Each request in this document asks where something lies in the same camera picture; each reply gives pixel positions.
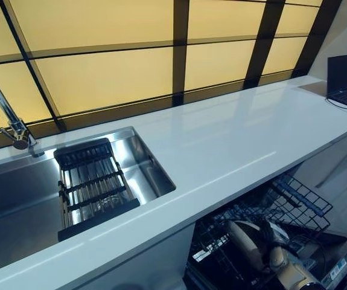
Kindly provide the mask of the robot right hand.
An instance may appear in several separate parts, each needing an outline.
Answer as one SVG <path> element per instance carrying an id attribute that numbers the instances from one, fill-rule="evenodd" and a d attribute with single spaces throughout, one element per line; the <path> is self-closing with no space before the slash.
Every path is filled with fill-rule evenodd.
<path id="1" fill-rule="evenodd" d="M 279 225 L 276 225 L 273 222 L 269 222 L 267 220 L 262 220 L 259 223 L 259 227 L 268 250 L 275 247 L 289 246 L 289 235 Z"/>

